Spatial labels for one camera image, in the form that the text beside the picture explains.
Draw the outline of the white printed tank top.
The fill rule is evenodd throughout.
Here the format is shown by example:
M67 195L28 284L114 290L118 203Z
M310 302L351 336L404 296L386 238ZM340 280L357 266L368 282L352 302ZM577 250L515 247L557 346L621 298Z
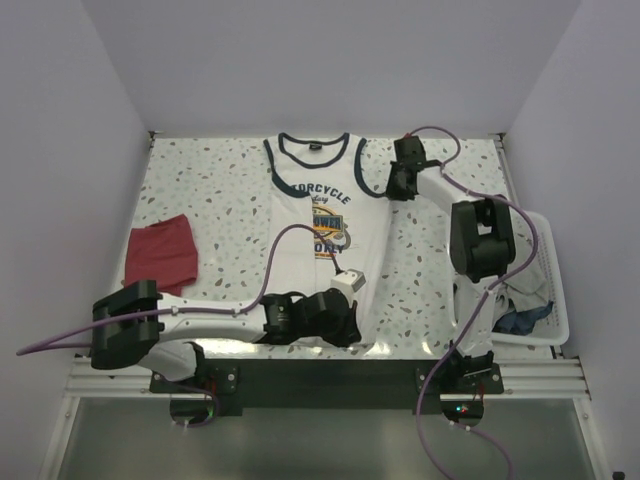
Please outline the white printed tank top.
M376 340L373 304L387 251L391 203L367 185L366 139L302 140L287 133L265 139L271 170L270 232L278 244L270 293L312 295L327 289L335 269L363 273L356 292L359 343Z

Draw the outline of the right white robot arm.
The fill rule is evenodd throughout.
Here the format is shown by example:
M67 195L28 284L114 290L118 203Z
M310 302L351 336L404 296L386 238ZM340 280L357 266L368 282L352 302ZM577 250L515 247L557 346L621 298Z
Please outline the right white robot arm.
M429 384L442 393L466 393L493 368L495 289L516 256L510 208L500 196L455 181L443 162L427 158L416 135L396 140L394 152L386 197L422 196L448 216L454 339L441 365L431 370Z

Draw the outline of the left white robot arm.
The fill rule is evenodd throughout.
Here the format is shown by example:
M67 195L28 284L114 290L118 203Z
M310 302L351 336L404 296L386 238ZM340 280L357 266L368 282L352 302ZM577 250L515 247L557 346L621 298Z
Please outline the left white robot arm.
M348 347L361 339L356 295L365 283L360 272L346 270L325 291L266 294L244 304L189 300L160 293L153 280L138 281L94 303L91 365L141 366L196 392L207 380L199 339L279 346L319 338Z

